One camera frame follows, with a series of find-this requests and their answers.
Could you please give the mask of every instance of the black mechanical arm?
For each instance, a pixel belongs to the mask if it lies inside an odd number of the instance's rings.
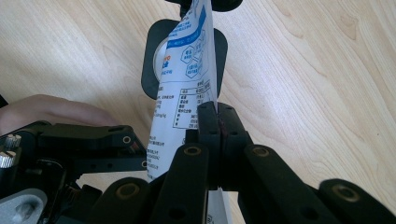
[[[211,189],[238,191],[246,223],[396,223],[360,187],[341,179],[307,186],[274,150],[252,143],[235,110],[198,107],[170,170],[147,183],[124,178],[104,193],[82,174],[144,170],[146,150],[129,126],[36,122],[3,136],[2,223],[206,223]]]

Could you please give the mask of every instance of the silver metal part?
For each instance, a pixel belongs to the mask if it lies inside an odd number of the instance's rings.
[[[9,168],[14,165],[17,153],[14,151],[0,152],[0,168]]]
[[[21,154],[20,143],[21,137],[19,135],[9,134],[7,136],[4,150],[0,151],[0,168],[9,168],[18,164],[19,154]]]
[[[36,224],[47,203],[47,195],[40,189],[25,189],[0,200],[2,224]]]
[[[19,147],[21,143],[21,137],[19,135],[9,134],[6,138],[6,142],[4,143],[4,147],[6,149],[13,149],[15,147]]]

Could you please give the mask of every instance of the hexagon icon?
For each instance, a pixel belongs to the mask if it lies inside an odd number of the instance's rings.
[[[181,61],[183,63],[190,63],[192,59],[192,54],[194,53],[194,48],[192,46],[188,46],[183,53],[181,54]]]
[[[191,63],[187,65],[186,76],[193,78],[199,72],[199,64],[198,61],[192,59]]]

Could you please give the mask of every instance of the wood grain surface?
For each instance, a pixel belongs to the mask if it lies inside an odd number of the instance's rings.
[[[147,144],[155,102],[140,78],[149,27],[161,19],[179,20],[178,6],[1,0],[0,94],[102,107]],[[229,43],[219,100],[305,183],[352,181],[395,214],[395,24],[393,0],[245,0],[215,12]],[[130,174],[83,181],[104,189]]]

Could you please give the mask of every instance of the human hand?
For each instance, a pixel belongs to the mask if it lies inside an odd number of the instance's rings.
[[[39,94],[0,108],[0,135],[38,120],[46,120],[51,124],[120,125],[120,122],[105,110],[93,105]]]

